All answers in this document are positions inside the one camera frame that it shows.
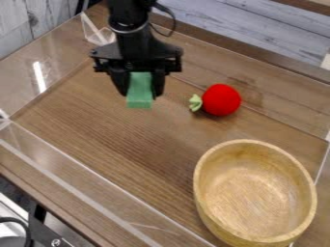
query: green block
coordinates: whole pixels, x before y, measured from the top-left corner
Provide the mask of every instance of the green block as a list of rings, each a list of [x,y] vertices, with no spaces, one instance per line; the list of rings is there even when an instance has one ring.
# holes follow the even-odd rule
[[[150,72],[133,72],[130,74],[129,108],[151,108],[154,101],[151,84],[153,75]]]

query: black cable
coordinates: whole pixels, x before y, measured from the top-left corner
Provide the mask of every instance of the black cable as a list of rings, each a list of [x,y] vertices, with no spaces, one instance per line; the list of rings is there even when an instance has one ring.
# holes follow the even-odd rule
[[[158,2],[155,3],[154,7],[171,16],[171,18],[173,18],[173,26],[171,26],[170,32],[166,34],[166,33],[161,32],[161,30],[158,30],[158,28],[153,25],[153,23],[150,23],[150,25],[151,25],[153,29],[157,31],[158,34],[161,34],[161,35],[163,35],[166,37],[171,37],[171,35],[173,35],[173,33],[175,32],[175,29],[177,29],[175,14],[174,14],[173,10],[169,7],[166,7],[165,5],[159,4]]]
[[[18,223],[18,224],[22,225],[22,227],[26,230],[26,243],[24,243],[24,247],[30,247],[31,246],[31,231],[27,228],[27,225],[18,218],[12,218],[12,217],[0,218],[0,224],[2,223]]]

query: wooden bowl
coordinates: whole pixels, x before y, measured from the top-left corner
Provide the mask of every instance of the wooden bowl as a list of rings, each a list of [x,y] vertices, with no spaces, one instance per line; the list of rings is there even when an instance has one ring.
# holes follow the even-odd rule
[[[309,172],[286,151],[260,141],[232,141],[203,155],[194,191],[206,226],[236,247],[285,247],[314,218]]]

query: bowl rim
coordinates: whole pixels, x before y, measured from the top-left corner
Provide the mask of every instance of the bowl rim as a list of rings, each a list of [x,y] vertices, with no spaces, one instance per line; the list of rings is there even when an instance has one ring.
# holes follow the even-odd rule
[[[223,149],[225,147],[230,146],[230,145],[236,145],[236,144],[257,144],[261,146],[265,146],[273,150],[276,150],[277,152],[282,153],[284,155],[286,155],[286,157],[293,161],[293,164],[298,167],[300,171],[304,174],[305,180],[309,184],[309,189],[310,189],[310,194],[312,194],[312,207],[310,207],[310,211],[309,211],[309,215],[306,217],[306,219],[304,220],[304,222],[301,223],[301,225],[289,233],[284,233],[281,235],[277,236],[272,236],[272,237],[256,237],[256,236],[249,236],[249,234],[246,233],[241,233],[240,231],[237,231],[236,229],[233,229],[232,227],[229,227],[227,225],[225,225],[221,220],[214,216],[213,212],[210,211],[209,207],[206,206],[205,201],[202,200],[202,192],[201,192],[201,188],[199,188],[199,183],[201,183],[201,172],[202,172],[202,166],[203,166],[203,162],[206,161],[206,159],[209,158],[209,156],[218,150]],[[194,172],[194,193],[195,193],[195,201],[197,204],[199,204],[203,213],[206,214],[206,216],[211,219],[211,221],[221,226],[222,230],[225,232],[227,232],[229,234],[232,234],[233,236],[250,241],[250,242],[258,242],[258,243],[278,243],[278,242],[285,242],[290,239],[297,238],[304,231],[308,229],[309,225],[312,224],[312,220],[316,216],[316,210],[317,210],[317,192],[316,192],[316,186],[313,183],[313,179],[312,179],[312,175],[309,173],[309,171],[306,170],[305,166],[302,165],[302,163],[298,161],[298,159],[288,152],[285,151],[282,148],[280,148],[278,146],[269,144],[264,141],[258,141],[258,140],[250,140],[250,139],[238,139],[238,140],[233,140],[233,141],[227,141],[223,142],[221,144],[218,144],[217,146],[214,146],[202,156],[199,162],[198,162],[198,166],[195,168],[195,172]]]

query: robotic arm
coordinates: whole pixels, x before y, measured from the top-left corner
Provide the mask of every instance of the robotic arm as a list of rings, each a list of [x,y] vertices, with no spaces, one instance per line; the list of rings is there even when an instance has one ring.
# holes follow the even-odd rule
[[[158,0],[109,0],[109,23],[118,41],[93,51],[97,72],[107,72],[119,93],[129,95],[131,74],[150,72],[153,98],[165,92],[166,76],[182,70],[181,47],[159,41],[151,32],[153,7],[166,11]]]

